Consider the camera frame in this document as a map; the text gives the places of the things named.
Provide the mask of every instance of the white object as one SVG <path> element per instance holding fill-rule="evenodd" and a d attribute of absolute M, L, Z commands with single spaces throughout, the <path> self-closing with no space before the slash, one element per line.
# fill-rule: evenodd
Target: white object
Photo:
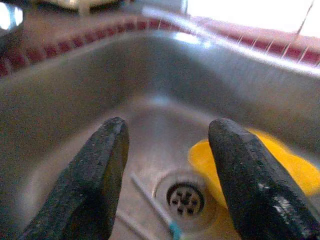
<path fill-rule="evenodd" d="M 60 7 L 78 10 L 80 15 L 88 15 L 90 8 L 103 4 L 115 3 L 119 0 L 30 0 L 32 3 L 48 2 Z"/>
<path fill-rule="evenodd" d="M 116 216 L 123 221 L 131 230 L 133 230 L 136 234 L 138 234 L 144 240 L 159 240 L 155 236 L 151 235 L 147 230 L 144 229 L 143 226 L 137 223 L 134 219 L 130 216 L 125 214 L 121 210 L 116 211 Z"/>
<path fill-rule="evenodd" d="M 143 195 L 148 200 L 148 202 L 152 205 L 152 207 L 156 210 L 156 212 L 160 215 L 163 221 L 168 226 L 170 226 L 170 224 L 173 222 L 173 219 L 171 218 L 171 216 L 163 209 L 160 203 L 158 203 L 157 200 L 155 200 L 155 198 L 151 196 L 151 194 L 146 190 L 143 183 L 134 173 L 131 174 L 131 179 L 133 180 L 135 185 L 140 189 L 140 191 L 143 193 Z"/>

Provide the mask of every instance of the toothbrush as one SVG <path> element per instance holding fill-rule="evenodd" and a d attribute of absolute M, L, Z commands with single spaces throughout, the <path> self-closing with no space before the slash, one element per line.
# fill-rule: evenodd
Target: toothbrush
<path fill-rule="evenodd" d="M 125 212 L 118 209 L 116 211 L 116 216 L 124 222 L 131 230 L 133 230 L 136 234 L 138 234 L 143 240 L 159 240 L 155 236 L 153 236 L 150 232 L 145 230 L 143 226 L 137 223 L 135 219 L 132 219 Z"/>
<path fill-rule="evenodd" d="M 169 227 L 173 235 L 173 240 L 187 240 L 185 234 L 182 232 L 178 224 L 163 209 L 160 203 L 154 197 L 151 196 L 151 194 L 146 190 L 143 183 L 134 173 L 131 174 L 131 179 L 134 182 L 134 184 L 139 188 L 139 190 L 143 193 L 144 197 L 148 200 L 148 202 L 152 205 L 152 207 L 156 210 L 156 212 L 160 215 L 162 220 Z"/>

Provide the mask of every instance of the sink drain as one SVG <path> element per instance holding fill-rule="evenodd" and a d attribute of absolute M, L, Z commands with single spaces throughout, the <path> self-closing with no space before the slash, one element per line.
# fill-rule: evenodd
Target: sink drain
<path fill-rule="evenodd" d="M 199 214 L 205 204 L 202 193 L 187 182 L 170 187 L 166 198 L 171 211 L 182 218 L 190 218 Z"/>
<path fill-rule="evenodd" d="M 156 187 L 154 197 L 185 233 L 200 232 L 215 220 L 215 199 L 204 179 L 193 172 L 172 172 Z"/>

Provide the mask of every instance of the metal surface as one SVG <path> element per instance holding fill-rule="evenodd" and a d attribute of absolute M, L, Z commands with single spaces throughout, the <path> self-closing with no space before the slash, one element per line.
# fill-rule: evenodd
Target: metal surface
<path fill-rule="evenodd" d="M 192 171 L 170 172 L 156 186 L 154 197 L 187 235 L 201 238 L 216 220 L 217 203 L 203 177 Z"/>
<path fill-rule="evenodd" d="M 0 53 L 8 45 L 19 42 L 23 23 L 24 13 L 20 7 L 0 2 Z"/>
<path fill-rule="evenodd" d="M 0 92 L 0 232 L 7 239 L 35 216 L 58 174 L 112 116 L 125 119 L 130 134 L 118 207 L 160 239 L 170 238 L 167 226 L 130 173 L 154 194 L 165 176 L 190 170 L 189 148 L 208 137 L 218 116 L 267 131 L 319 166 L 320 70 L 222 40 L 128 33 L 2 78 Z M 312 200 L 319 208 L 319 198 Z M 215 227 L 197 236 L 238 238 Z M 139 237 L 116 220 L 110 239 Z"/>

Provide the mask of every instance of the bright light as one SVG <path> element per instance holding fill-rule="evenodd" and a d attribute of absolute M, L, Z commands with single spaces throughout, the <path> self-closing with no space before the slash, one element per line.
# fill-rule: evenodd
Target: bright light
<path fill-rule="evenodd" d="M 19 26 L 23 21 L 24 14 L 21 9 L 14 8 L 15 25 Z"/>
<path fill-rule="evenodd" d="M 206 49 L 208 49 L 208 48 L 211 48 L 211 47 L 212 47 L 212 43 L 211 43 L 210 41 L 205 41 L 205 42 L 203 43 L 203 46 L 204 46 Z"/>
<path fill-rule="evenodd" d="M 7 30 L 11 25 L 10 13 L 7 6 L 0 2 L 0 28 Z"/>
<path fill-rule="evenodd" d="M 192 16 L 242 26 L 296 32 L 312 0 L 188 0 Z"/>
<path fill-rule="evenodd" d="M 78 0 L 69 0 L 69 3 L 70 3 L 71 5 L 76 5 L 77 2 L 78 2 Z"/>
<path fill-rule="evenodd" d="M 179 41 L 183 41 L 189 44 L 200 44 L 200 41 L 198 40 L 197 37 L 189 35 L 189 34 L 185 34 L 182 32 L 177 32 L 174 35 L 174 38 L 179 40 Z"/>

